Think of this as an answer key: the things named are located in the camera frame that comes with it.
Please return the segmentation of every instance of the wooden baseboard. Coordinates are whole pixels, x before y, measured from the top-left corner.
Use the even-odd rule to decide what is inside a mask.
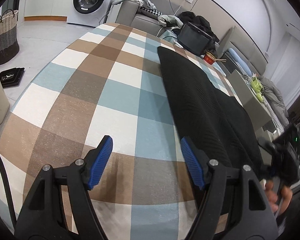
[[[27,16],[25,21],[60,21],[66,22],[66,16]]]

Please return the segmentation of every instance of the human hand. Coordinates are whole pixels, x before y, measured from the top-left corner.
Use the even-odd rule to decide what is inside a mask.
[[[273,212],[276,212],[278,210],[278,205],[276,204],[276,202],[278,201],[278,195],[272,191],[273,182],[271,180],[267,181],[265,188],[266,188],[265,193],[268,198],[271,210]],[[281,209],[279,211],[279,215],[281,215],[283,212],[285,212],[285,210],[289,206],[291,198],[292,198],[292,190],[286,186],[283,186],[283,188],[281,190],[281,195],[283,198],[283,203],[282,203]]]

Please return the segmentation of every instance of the houndstooth pillow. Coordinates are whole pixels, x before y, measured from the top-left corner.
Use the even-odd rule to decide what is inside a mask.
[[[158,20],[158,16],[162,15],[162,12],[159,12],[158,10],[152,10],[152,9],[147,9],[144,7],[140,8],[140,12],[145,15],[148,16],[152,19]]]

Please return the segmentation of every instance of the black tray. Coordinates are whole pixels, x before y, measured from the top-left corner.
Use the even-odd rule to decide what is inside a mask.
[[[18,86],[24,71],[25,68],[12,68],[12,69],[2,71],[0,73],[0,81],[2,87],[6,88],[6,87]],[[13,76],[3,81],[2,78],[6,75],[13,75]]]

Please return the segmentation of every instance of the gray coat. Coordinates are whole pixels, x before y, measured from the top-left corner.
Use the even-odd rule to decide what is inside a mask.
[[[283,102],[283,98],[279,89],[277,89],[277,87],[274,85],[274,83],[271,80],[265,77],[257,77],[257,78],[258,80],[260,80],[263,87],[265,88],[263,94],[266,97],[267,101],[269,102],[272,110],[277,115],[281,124],[284,127],[287,126],[289,124],[289,121],[287,119],[288,111]]]

